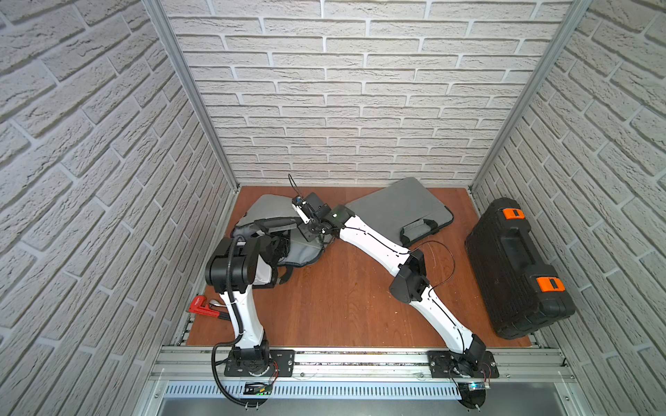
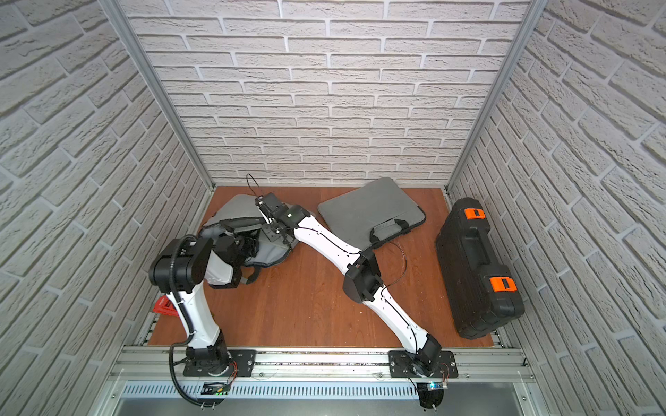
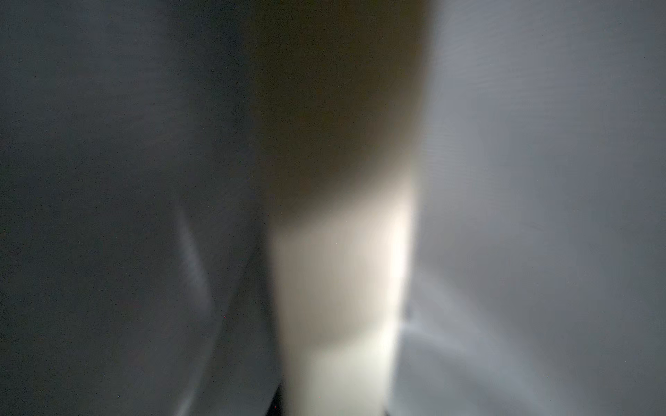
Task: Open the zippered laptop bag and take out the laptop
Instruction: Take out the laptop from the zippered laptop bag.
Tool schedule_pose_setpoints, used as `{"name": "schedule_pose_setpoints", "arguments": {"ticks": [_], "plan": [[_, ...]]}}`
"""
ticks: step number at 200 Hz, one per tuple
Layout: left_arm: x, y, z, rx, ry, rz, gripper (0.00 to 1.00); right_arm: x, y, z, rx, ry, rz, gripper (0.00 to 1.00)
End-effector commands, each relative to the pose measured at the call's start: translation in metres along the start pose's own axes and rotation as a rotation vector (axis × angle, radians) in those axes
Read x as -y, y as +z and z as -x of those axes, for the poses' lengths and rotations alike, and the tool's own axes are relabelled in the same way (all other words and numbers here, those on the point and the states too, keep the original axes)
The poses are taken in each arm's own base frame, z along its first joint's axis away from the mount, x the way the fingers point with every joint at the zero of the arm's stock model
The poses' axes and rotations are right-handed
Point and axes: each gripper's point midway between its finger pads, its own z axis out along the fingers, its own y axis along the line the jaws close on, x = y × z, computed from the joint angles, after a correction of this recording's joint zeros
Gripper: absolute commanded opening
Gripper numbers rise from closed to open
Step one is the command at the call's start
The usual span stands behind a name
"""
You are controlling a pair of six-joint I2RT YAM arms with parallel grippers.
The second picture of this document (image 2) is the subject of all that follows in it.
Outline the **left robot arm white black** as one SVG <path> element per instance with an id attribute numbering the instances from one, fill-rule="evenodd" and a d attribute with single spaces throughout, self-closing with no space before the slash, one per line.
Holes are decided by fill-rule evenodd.
<path id="1" fill-rule="evenodd" d="M 258 253 L 250 237 L 222 234 L 216 239 L 185 235 L 173 240 L 149 269 L 149 280 L 175 306 L 187 339 L 169 350 L 172 373 L 183 364 L 186 377 L 248 377 L 254 350 L 228 349 L 206 301 L 204 286 L 235 289 L 246 260 Z"/>

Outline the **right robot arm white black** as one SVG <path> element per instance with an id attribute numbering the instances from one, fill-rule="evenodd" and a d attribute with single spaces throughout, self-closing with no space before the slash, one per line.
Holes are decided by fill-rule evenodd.
<path id="1" fill-rule="evenodd" d="M 272 230 L 290 235 L 331 261 L 343 274 L 343 292 L 354 302 L 373 310 L 394 332 L 420 377 L 430 377 L 442 350 L 437 339 L 420 327 L 395 301 L 381 278 L 376 256 L 347 244 L 321 225 L 301 206 L 287 206 L 268 197 L 256 198 L 256 205 Z"/>

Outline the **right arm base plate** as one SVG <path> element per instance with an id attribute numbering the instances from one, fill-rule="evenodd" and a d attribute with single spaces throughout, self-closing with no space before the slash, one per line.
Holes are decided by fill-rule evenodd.
<path id="1" fill-rule="evenodd" d="M 455 379 L 459 377 L 452 351 L 440 350 L 433 359 L 419 359 L 406 351 L 390 350 L 388 358 L 388 369 L 390 376 L 394 379 L 409 378 L 418 381 L 426 378 Z"/>

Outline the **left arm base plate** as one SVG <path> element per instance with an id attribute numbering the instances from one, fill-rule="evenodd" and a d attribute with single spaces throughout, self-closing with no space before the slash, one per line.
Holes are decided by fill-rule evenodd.
<path id="1" fill-rule="evenodd" d="M 183 370 L 185 377 L 250 377 L 258 351 L 255 349 L 232 348 L 220 359 L 188 360 Z"/>

